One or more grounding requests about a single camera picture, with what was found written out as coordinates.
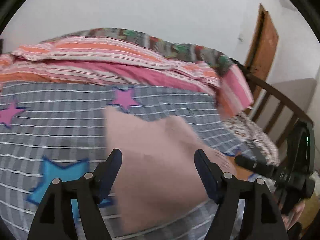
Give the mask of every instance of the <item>blanket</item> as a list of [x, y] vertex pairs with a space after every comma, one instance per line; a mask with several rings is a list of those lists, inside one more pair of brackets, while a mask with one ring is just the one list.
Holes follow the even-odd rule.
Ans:
[[253, 101], [242, 72], [223, 53], [113, 28], [67, 34], [1, 55], [0, 85], [17, 80], [148, 84], [210, 95], [218, 92], [224, 119]]
[[[36, 204], [52, 176], [63, 181], [75, 179], [72, 174], [79, 177], [93, 171], [106, 159], [102, 109], [113, 105], [116, 89], [128, 88], [34, 82], [8, 82], [4, 86], [0, 108], [21, 111], [13, 112], [10, 120], [0, 125], [0, 215], [17, 239], [27, 239]], [[148, 122], [180, 116], [208, 147], [231, 156], [240, 149], [254, 158], [246, 145], [226, 129], [212, 96], [167, 87], [133, 88], [132, 99], [137, 104], [127, 108], [129, 115]], [[111, 236], [119, 240], [140, 236], [198, 239], [207, 232], [217, 209], [212, 201], [205, 200], [173, 221], [128, 235], [113, 202], [114, 194], [100, 211]], [[76, 203], [73, 214], [78, 221]], [[241, 217], [239, 209], [235, 235]], [[77, 228], [79, 237], [84, 239], [81, 223], [77, 223]]]

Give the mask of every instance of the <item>bedsheet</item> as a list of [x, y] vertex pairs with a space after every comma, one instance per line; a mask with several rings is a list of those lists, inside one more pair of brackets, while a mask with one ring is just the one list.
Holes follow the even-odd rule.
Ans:
[[[134, 99], [142, 106], [129, 108], [129, 114], [149, 122], [170, 115], [181, 116], [209, 147], [231, 156], [235, 155], [235, 149], [240, 149], [254, 158], [250, 149], [221, 122], [213, 97], [166, 87], [135, 86], [134, 89]], [[87, 84], [8, 82], [5, 85], [1, 109], [12, 107], [19, 111], [10, 122], [0, 125], [0, 215], [18, 240], [27, 239], [36, 204], [44, 192], [41, 185], [51, 179], [48, 174], [70, 180], [74, 178], [63, 171], [71, 169], [72, 174], [80, 176], [105, 160], [101, 109], [114, 100], [114, 93], [113, 86]], [[118, 240], [141, 236], [201, 239], [217, 209], [212, 201], [205, 201], [174, 221], [126, 235], [121, 229], [121, 214], [113, 204], [114, 198], [112, 193], [100, 210], [112, 237]], [[239, 206], [233, 236], [240, 229], [244, 202]], [[76, 208], [73, 211], [79, 220]], [[80, 239], [84, 239], [81, 223], [77, 223], [77, 230]]]

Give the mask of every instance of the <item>pink star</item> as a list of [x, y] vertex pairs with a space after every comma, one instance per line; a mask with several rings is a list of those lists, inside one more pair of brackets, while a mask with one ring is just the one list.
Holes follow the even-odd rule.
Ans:
[[3, 123], [7, 128], [10, 128], [12, 117], [24, 110], [25, 107], [17, 107], [16, 102], [12, 101], [7, 109], [0, 110], [0, 123]]
[[141, 106], [136, 100], [132, 98], [133, 92], [134, 88], [130, 88], [127, 90], [116, 88], [116, 99], [113, 100], [110, 105], [120, 105], [126, 113], [128, 112], [129, 106]]

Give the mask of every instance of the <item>pink cloth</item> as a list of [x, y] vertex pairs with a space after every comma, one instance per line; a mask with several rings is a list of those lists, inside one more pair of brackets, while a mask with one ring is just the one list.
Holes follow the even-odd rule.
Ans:
[[30, 61], [100, 61], [170, 70], [209, 86], [219, 85], [219, 76], [205, 62], [167, 59], [153, 50], [109, 37], [66, 37], [54, 42], [22, 45], [12, 54]]
[[237, 65], [232, 65], [221, 78], [217, 102], [223, 120], [237, 115], [253, 103], [247, 81]]
[[236, 175], [225, 155], [205, 145], [179, 116], [147, 122], [113, 106], [104, 116], [107, 155], [113, 148], [123, 154], [113, 190], [126, 233], [172, 221], [207, 200], [193, 160], [197, 149]]
[[76, 60], [33, 62], [16, 59], [11, 63], [3, 61], [3, 66], [1, 66], [0, 60], [0, 82], [16, 80], [96, 85], [116, 83], [146, 84], [215, 95], [214, 87], [171, 70], [156, 70], [117, 63]]

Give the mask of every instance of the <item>bed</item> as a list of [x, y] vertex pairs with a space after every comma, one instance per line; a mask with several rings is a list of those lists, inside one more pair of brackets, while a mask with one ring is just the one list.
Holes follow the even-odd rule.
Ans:
[[[142, 136], [135, 138], [127, 132], [135, 122], [136, 134], [149, 129], [145, 137], [159, 131], [148, 141], [160, 145], [169, 145], [171, 141], [176, 154], [190, 141], [194, 141], [193, 147], [208, 147], [208, 152], [213, 149], [215, 162], [220, 162], [225, 171], [237, 172], [242, 179], [257, 177], [231, 167], [238, 152], [258, 158], [248, 148], [248, 141], [260, 149], [267, 163], [279, 163], [275, 144], [242, 112], [252, 103], [243, 73], [231, 59], [214, 49], [171, 44], [144, 33], [104, 28], [20, 46], [11, 54], [2, 55], [1, 64], [1, 108], [14, 109], [15, 115], [0, 127], [0, 210], [16, 239], [27, 239], [36, 205], [45, 190], [43, 185], [52, 180], [50, 174], [63, 180], [75, 179], [94, 170], [106, 158], [106, 149], [111, 150], [108, 147], [120, 144], [121, 148], [132, 150], [138, 144], [141, 148], [146, 140], [137, 143]], [[121, 102], [124, 93], [131, 93], [132, 101], [127, 107]], [[140, 125], [143, 129], [139, 130], [136, 127]], [[168, 129], [176, 130], [170, 139], [165, 137]], [[124, 134], [125, 140], [117, 141]], [[123, 145], [123, 141], [131, 138], [135, 138], [133, 144]], [[148, 155], [148, 145], [145, 148], [144, 155]], [[156, 159], [153, 165], [165, 161]], [[176, 165], [183, 161], [186, 165], [192, 163], [188, 156], [182, 155]], [[145, 165], [145, 158], [139, 160], [137, 167], [139, 165]], [[130, 177], [132, 184], [138, 185], [139, 174], [132, 175], [136, 170], [138, 168], [127, 177], [126, 174], [120, 177], [124, 181]], [[146, 172], [149, 177], [155, 176], [152, 171]], [[144, 203], [148, 199], [163, 201], [157, 198], [155, 189], [150, 189], [151, 184], [147, 188], [136, 186], [140, 190], [130, 198], [135, 202], [127, 206], [127, 196], [134, 190], [125, 194], [128, 187], [121, 187], [123, 183], [114, 186], [113, 193], [100, 206], [113, 238], [204, 237], [217, 205], [206, 199], [201, 188], [182, 201], [172, 192], [184, 192], [186, 188], [177, 185], [185, 182], [193, 185], [194, 174], [188, 171], [184, 174], [183, 170], [170, 176], [175, 178], [169, 183], [171, 190], [167, 189], [168, 180], [162, 184], [159, 180], [157, 188], [163, 187], [164, 195], [171, 195], [170, 201], [161, 208], [167, 210], [167, 202], [177, 206], [172, 213], [162, 214], [154, 207], [156, 204], [146, 208]], [[139, 192], [149, 195], [141, 196]], [[78, 235], [84, 239], [76, 205], [74, 203], [73, 214]], [[244, 203], [240, 202], [233, 237], [240, 229], [243, 208]], [[157, 215], [144, 214], [145, 210]]]

